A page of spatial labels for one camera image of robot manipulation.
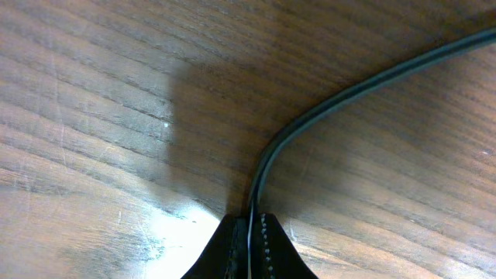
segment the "black cable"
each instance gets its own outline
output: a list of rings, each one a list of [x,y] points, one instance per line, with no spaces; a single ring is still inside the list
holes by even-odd
[[[266,179],[272,164],[289,142],[296,136],[303,133],[310,126],[318,122],[320,119],[326,117],[328,114],[341,109],[344,105],[354,102],[360,97],[376,91],[384,86],[405,78],[415,72],[430,67],[434,64],[440,63],[448,58],[459,56],[470,50],[487,46],[488,44],[496,42],[496,27],[475,33],[474,35],[467,36],[456,42],[449,43],[437,49],[430,50],[418,57],[407,60],[379,73],[369,79],[360,82],[350,88],[341,91],[339,94],[332,96],[325,100],[316,107],[308,110],[301,116],[294,119],[287,126],[285,126],[272,141],[263,150],[260,161],[257,166],[257,171],[253,177],[250,197],[249,197],[249,213],[250,213],[250,227],[248,230],[248,253],[250,252],[250,239],[253,220],[258,215],[258,204],[260,196],[264,190]]]

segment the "brown wood surface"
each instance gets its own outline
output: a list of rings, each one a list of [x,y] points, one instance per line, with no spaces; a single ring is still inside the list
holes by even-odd
[[[1,0],[0,277],[178,278],[289,120],[493,0]],[[261,208],[321,278],[496,277],[496,46],[329,116]]]

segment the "wooden surface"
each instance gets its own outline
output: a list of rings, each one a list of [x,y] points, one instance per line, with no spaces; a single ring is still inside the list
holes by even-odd
[[[0,1],[0,277],[179,278],[290,119],[492,0]],[[496,277],[496,46],[331,115],[262,200],[321,278]]]

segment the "cable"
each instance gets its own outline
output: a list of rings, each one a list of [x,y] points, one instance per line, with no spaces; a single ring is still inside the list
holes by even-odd
[[[291,142],[296,136],[302,134],[306,129],[318,122],[320,119],[323,119],[330,113],[341,109],[344,105],[348,105],[349,103],[354,102],[358,98],[361,98],[372,91],[383,88],[392,82],[398,81],[401,78],[406,78],[411,74],[440,63],[448,58],[459,56],[468,51],[487,46],[491,43],[496,43],[496,27],[475,33],[434,50],[430,50],[427,53],[402,62],[388,70],[383,71],[382,73],[376,74],[375,76],[360,82],[359,84],[341,91],[337,95],[332,96],[316,107],[303,113],[279,131],[263,150],[257,166],[257,171],[255,172],[252,180],[248,204],[250,213],[248,253],[250,252],[252,222],[254,222],[255,217],[258,215],[258,204],[265,187],[267,175],[275,158],[289,142]]]

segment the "table top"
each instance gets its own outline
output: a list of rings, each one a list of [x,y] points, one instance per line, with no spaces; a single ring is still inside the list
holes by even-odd
[[[0,1],[0,277],[179,278],[291,119],[496,2]],[[273,212],[320,278],[496,277],[496,46],[330,115]]]

